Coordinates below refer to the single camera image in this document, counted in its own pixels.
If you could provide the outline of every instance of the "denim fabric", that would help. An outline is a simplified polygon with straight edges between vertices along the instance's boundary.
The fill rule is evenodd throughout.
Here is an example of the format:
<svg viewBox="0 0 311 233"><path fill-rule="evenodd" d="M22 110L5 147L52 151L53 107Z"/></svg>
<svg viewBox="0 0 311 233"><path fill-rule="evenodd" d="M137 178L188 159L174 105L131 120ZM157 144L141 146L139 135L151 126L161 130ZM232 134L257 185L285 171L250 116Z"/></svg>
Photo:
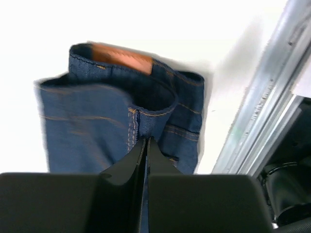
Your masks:
<svg viewBox="0 0 311 233"><path fill-rule="evenodd" d="M181 172L193 173L204 101L200 75L156 59L150 75L94 61L91 44L69 53L69 72L38 86L50 172L99 173L140 137L154 136Z"/></svg>

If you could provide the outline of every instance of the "white surface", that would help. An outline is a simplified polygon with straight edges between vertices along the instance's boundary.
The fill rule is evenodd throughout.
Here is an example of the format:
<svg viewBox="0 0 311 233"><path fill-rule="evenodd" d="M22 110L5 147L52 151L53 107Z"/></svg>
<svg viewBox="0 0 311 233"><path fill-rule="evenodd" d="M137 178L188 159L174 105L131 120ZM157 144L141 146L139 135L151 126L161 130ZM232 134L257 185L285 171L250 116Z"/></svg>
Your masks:
<svg viewBox="0 0 311 233"><path fill-rule="evenodd" d="M33 81L66 72L70 45L91 40L173 59L174 68L207 79L198 173L210 173L284 5L285 0L2 2L0 172L47 171Z"/></svg>
<svg viewBox="0 0 311 233"><path fill-rule="evenodd" d="M298 96L311 98L311 56L304 64L296 82L293 85L292 93Z"/></svg>

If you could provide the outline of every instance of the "brown leather label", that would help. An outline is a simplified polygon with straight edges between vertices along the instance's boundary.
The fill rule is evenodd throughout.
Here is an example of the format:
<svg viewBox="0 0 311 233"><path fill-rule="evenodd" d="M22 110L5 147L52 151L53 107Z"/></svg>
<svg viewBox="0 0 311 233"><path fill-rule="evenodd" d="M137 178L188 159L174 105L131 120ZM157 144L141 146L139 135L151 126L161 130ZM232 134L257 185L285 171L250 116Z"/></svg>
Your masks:
<svg viewBox="0 0 311 233"><path fill-rule="evenodd" d="M152 57L139 53L92 43L93 60L110 64L122 65L150 75Z"/></svg>

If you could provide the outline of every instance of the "blue denim jeans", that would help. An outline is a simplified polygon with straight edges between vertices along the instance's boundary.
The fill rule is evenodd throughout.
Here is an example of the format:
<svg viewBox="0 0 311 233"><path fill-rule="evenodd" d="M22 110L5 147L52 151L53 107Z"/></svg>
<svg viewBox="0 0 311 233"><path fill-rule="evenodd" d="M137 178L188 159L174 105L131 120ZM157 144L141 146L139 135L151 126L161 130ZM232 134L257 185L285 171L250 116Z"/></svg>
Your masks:
<svg viewBox="0 0 311 233"><path fill-rule="evenodd" d="M38 87L50 172L99 173L140 137L153 136L181 172L193 173L202 76L134 52L78 44L69 52L69 72ZM147 222L142 224L146 232Z"/></svg>

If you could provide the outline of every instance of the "black object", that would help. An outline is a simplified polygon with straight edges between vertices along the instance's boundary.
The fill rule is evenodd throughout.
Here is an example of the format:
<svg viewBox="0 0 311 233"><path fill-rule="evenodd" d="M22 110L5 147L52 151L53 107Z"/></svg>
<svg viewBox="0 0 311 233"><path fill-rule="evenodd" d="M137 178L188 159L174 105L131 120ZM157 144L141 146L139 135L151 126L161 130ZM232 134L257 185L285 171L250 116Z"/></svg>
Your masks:
<svg viewBox="0 0 311 233"><path fill-rule="evenodd" d="M305 98L299 106L302 110L284 139L273 153L268 164L298 162L311 151L311 101Z"/></svg>
<svg viewBox="0 0 311 233"><path fill-rule="evenodd" d="M0 232L139 232L146 158L150 233L273 232L255 179L183 175L154 139L98 175L2 174Z"/></svg>
<svg viewBox="0 0 311 233"><path fill-rule="evenodd" d="M310 233L311 232L311 218L294 222L284 227L276 229L276 233Z"/></svg>
<svg viewBox="0 0 311 233"><path fill-rule="evenodd" d="M262 180L278 226L311 217L311 168L295 162L269 165Z"/></svg>

